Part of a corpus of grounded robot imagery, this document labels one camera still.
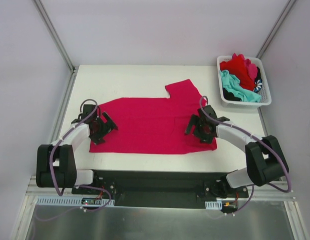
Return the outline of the magenta pink t shirt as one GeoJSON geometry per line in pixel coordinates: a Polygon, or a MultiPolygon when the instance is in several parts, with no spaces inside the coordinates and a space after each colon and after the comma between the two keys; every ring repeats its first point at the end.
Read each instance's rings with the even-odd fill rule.
{"type": "Polygon", "coordinates": [[[217,142],[201,143],[184,132],[197,114],[201,94],[191,80],[165,86],[169,97],[122,97],[100,105],[117,125],[104,143],[90,144],[92,153],[182,155],[214,151],[217,142]]]}

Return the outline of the white plastic laundry basket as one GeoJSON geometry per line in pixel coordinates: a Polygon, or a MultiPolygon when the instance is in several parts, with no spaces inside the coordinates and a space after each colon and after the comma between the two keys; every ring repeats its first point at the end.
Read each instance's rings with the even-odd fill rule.
{"type": "Polygon", "coordinates": [[[261,101],[260,102],[241,102],[241,101],[228,101],[223,97],[223,92],[222,92],[222,82],[221,82],[221,77],[219,75],[220,71],[220,66],[219,64],[222,61],[229,61],[232,56],[230,55],[222,55],[217,58],[217,72],[218,72],[218,81],[219,81],[219,88],[220,88],[220,95],[222,99],[222,104],[225,107],[234,107],[234,108],[247,108],[247,109],[256,109],[261,106],[268,106],[271,104],[271,95],[270,95],[270,90],[269,90],[269,85],[267,82],[267,78],[265,75],[265,71],[263,68],[263,64],[260,59],[256,57],[246,57],[246,59],[250,59],[253,64],[257,66],[257,77],[256,78],[262,78],[262,83],[263,87],[262,89],[257,93],[261,96],[261,101]]]}

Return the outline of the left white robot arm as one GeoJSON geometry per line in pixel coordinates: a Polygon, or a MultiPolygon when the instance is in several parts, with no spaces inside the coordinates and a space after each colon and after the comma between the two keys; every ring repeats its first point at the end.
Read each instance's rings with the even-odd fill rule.
{"type": "Polygon", "coordinates": [[[66,189],[83,185],[91,195],[100,190],[100,182],[91,169],[77,169],[75,151],[90,139],[94,144],[104,143],[103,137],[118,127],[106,112],[93,104],[82,104],[80,113],[70,128],[58,140],[42,144],[37,150],[36,183],[40,188],[66,189]]]}

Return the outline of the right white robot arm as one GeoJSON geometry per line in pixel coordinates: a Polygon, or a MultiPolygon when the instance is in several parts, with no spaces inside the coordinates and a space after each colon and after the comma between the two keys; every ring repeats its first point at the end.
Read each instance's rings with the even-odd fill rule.
{"type": "Polygon", "coordinates": [[[291,191],[289,167],[276,137],[251,134],[230,119],[217,117],[210,105],[199,108],[198,114],[190,117],[185,134],[193,134],[205,144],[220,138],[245,153],[246,167],[223,177],[223,196],[232,197],[243,186],[270,185],[284,193],[291,191]]]}

